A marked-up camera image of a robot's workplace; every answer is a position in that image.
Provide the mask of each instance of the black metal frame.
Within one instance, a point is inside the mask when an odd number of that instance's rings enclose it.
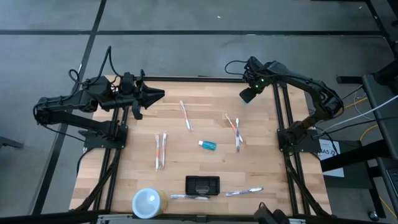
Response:
[[[95,22],[93,24],[93,27],[91,30],[0,30],[0,35],[88,35],[88,43],[86,45],[86,49],[83,54],[83,58],[81,60],[81,69],[80,69],[80,78],[83,79],[83,76],[85,74],[85,70],[87,67],[88,59],[90,57],[91,50],[93,48],[93,44],[95,41],[95,37],[97,35],[319,35],[319,36],[331,36],[331,35],[336,35],[336,36],[341,36],[341,35],[354,35],[354,36],[379,36],[383,37],[387,40],[387,43],[389,44],[391,50],[393,51],[394,56],[397,55],[397,52],[394,49],[394,46],[389,38],[388,33],[386,32],[385,28],[381,24],[381,21],[378,19],[379,16],[377,15],[376,11],[374,10],[370,0],[365,0],[369,10],[371,11],[371,14],[373,18],[375,18],[375,22],[379,28],[379,30],[375,31],[368,31],[368,30],[336,30],[336,31],[328,31],[328,30],[322,30],[322,31],[312,31],[312,30],[287,30],[287,31],[279,31],[279,30],[98,30],[105,5],[106,5],[106,0],[101,0],[101,3],[99,5],[99,9],[95,18]],[[170,81],[170,82],[231,82],[231,83],[241,83],[242,80],[238,78],[210,78],[210,77],[192,77],[192,78],[186,78],[186,77],[146,77],[147,81]],[[275,99],[279,99],[279,93],[277,91],[277,87],[274,86],[274,93],[275,93]],[[289,124],[292,122],[292,112],[290,109],[290,103],[289,103],[289,97],[286,94],[286,90],[284,88],[284,99],[285,99],[285,105],[287,108],[287,114],[288,114],[288,120]],[[276,108],[277,108],[277,114],[279,119],[279,126],[280,128],[283,128],[283,117],[282,117],[282,110],[280,107],[280,101],[276,100]],[[67,131],[68,126],[65,124],[61,124],[58,131],[65,133]],[[54,170],[57,165],[57,161],[60,155],[60,151],[63,145],[63,141],[65,139],[65,135],[58,134],[55,137],[54,144],[52,146],[51,150],[51,155],[50,155],[50,160],[49,163],[46,167],[45,170],[45,175],[43,178],[43,181],[40,185],[40,190],[38,191],[38,194],[35,198],[35,203],[34,207],[32,208],[32,214],[33,215],[38,215],[41,214],[44,203],[45,203],[45,198],[47,196],[47,192],[50,187],[50,183],[53,177]],[[110,152],[111,149],[105,149],[105,154],[104,154],[104,159],[103,159],[103,165],[101,168],[101,176],[104,176],[104,173],[106,171],[106,167],[108,166],[109,163],[109,157],[110,157]],[[303,175],[302,175],[302,168],[301,168],[301,161],[300,157],[297,153],[294,154],[295,157],[295,162],[297,166],[297,172],[299,177],[303,181]],[[284,158],[285,161],[289,158],[289,154],[287,152],[284,152]],[[297,199],[295,198],[295,189],[294,189],[294,183],[290,175],[287,173],[287,179],[288,179],[288,185],[289,185],[289,194],[290,194],[290,200],[292,202],[292,211],[294,214],[298,214],[298,208],[297,208]],[[112,175],[111,180],[110,180],[110,185],[108,189],[108,196],[106,200],[106,208],[109,211],[111,207],[111,199],[112,199],[112,192],[114,189],[114,184],[116,181],[116,172]],[[99,194],[94,202],[94,208],[98,209],[99,204],[101,200],[101,194]],[[309,213],[309,208],[308,208],[308,203],[303,199],[303,204],[304,204],[304,210],[305,213]],[[179,219],[179,220],[193,220],[197,222],[202,222],[202,221],[208,221],[208,220],[214,220],[214,221],[252,221],[252,216],[214,216],[214,215],[208,215],[208,216],[196,216],[196,215],[160,215],[157,218],[159,219]]]

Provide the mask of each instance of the white cable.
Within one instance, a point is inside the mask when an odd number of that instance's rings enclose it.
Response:
[[[356,112],[358,112],[359,114],[362,114],[362,113],[359,111],[359,109],[356,107],[356,93],[357,93],[357,92],[355,92],[355,95],[354,95],[354,107],[355,107],[355,109],[356,109]],[[366,119],[368,119],[368,120],[373,120],[373,119],[371,119],[371,118],[368,118],[368,117],[365,116],[365,115],[363,115],[363,117],[366,118]]]
[[[337,126],[337,125],[341,125],[341,124],[343,124],[343,123],[345,123],[345,122],[352,121],[352,120],[354,120],[354,119],[356,119],[356,118],[360,118],[360,117],[362,117],[362,116],[364,116],[364,115],[367,115],[368,113],[371,113],[371,112],[373,112],[373,111],[375,111],[375,110],[378,110],[379,108],[381,108],[382,106],[384,106],[384,105],[390,103],[391,101],[393,101],[393,100],[396,99],[396,98],[398,98],[398,95],[394,96],[394,97],[391,98],[390,100],[387,100],[386,102],[384,102],[383,104],[377,106],[376,108],[373,108],[373,109],[369,110],[368,112],[365,112],[365,113],[360,114],[360,115],[358,115],[358,116],[355,116],[355,117],[353,117],[353,118],[347,119],[347,120],[345,120],[345,121],[341,121],[341,122],[339,122],[339,123],[337,123],[337,124],[334,124],[334,125],[330,126],[329,128],[326,128],[325,130],[323,130],[323,131],[321,132],[321,134],[325,133],[327,130],[329,130],[329,129],[331,129],[331,128]]]

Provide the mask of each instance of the black container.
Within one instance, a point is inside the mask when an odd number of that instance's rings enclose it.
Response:
[[[218,195],[220,194],[220,177],[185,177],[186,195]]]

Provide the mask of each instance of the wooden table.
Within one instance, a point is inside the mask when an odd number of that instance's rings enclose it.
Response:
[[[292,213],[283,155],[277,143],[278,121],[271,86],[245,104],[239,97],[239,92],[247,88],[244,83],[146,82],[146,85],[165,90],[165,96],[148,110],[141,109],[144,118],[140,121],[129,113],[128,138],[121,153],[112,212],[132,212],[132,198],[144,187],[163,190],[168,196],[185,194],[186,175],[215,175],[221,182],[219,196],[207,202],[169,200],[165,213],[252,215],[260,202],[272,211],[279,208],[286,214]],[[292,86],[288,86],[288,90],[294,120],[305,118],[308,110],[304,92]],[[191,133],[187,130],[180,100],[187,108],[193,126]],[[112,113],[99,108],[93,119],[111,120]],[[239,130],[244,139],[240,153],[236,153],[234,132],[225,113],[231,119],[239,118]],[[156,172],[154,134],[164,131],[168,133],[165,170]],[[216,151],[203,149],[198,145],[199,140],[217,143]],[[94,149],[82,160],[70,208],[79,206],[96,185],[103,155],[104,149]],[[306,186],[323,209],[330,212],[319,161],[306,153],[301,153],[301,158]],[[258,186],[263,186],[264,190],[236,197],[224,196],[225,192]],[[104,207],[107,189],[106,185],[100,208]],[[297,186],[296,194],[303,213]]]

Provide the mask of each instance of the gray floor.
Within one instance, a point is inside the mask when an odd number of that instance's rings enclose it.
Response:
[[[374,1],[374,4],[386,24],[394,19],[385,1]],[[100,1],[94,0],[1,1],[0,29],[90,30],[99,5]],[[99,29],[376,30],[377,26],[363,2],[252,0],[248,4],[241,0],[113,0],[106,3]],[[387,29],[398,37],[396,29],[389,26]],[[32,107],[41,96],[70,93],[73,83],[67,71],[78,69],[87,41],[87,35],[0,35],[0,67],[4,73],[0,82],[0,136],[25,143],[22,150],[10,147],[0,150],[1,217],[29,213],[55,136],[36,125]],[[97,36],[85,78],[98,73],[109,45],[113,46],[114,66],[120,73],[138,73],[142,68],[148,75],[225,77],[226,62],[246,60],[253,55],[263,62],[278,60],[295,72],[323,80],[339,95],[349,93],[356,86],[338,85],[336,75],[371,73],[393,59],[385,40],[376,37]],[[242,70],[239,66],[231,69]],[[105,73],[111,73],[109,67]],[[352,100],[348,98],[345,103],[350,104]],[[369,108],[368,102],[358,106],[361,111]],[[350,108],[339,119],[356,114],[354,108]],[[325,122],[320,127],[334,122],[336,120]],[[372,125],[347,129],[333,137],[359,139]],[[77,129],[69,127],[68,133],[77,134]],[[364,142],[380,137],[375,129]],[[45,202],[45,213],[67,211],[81,149],[81,142],[65,139]],[[381,197],[389,203],[382,180],[376,182]],[[335,215],[368,220],[367,211],[373,209],[368,191],[328,188],[328,194]],[[397,223],[385,211],[385,222]]]

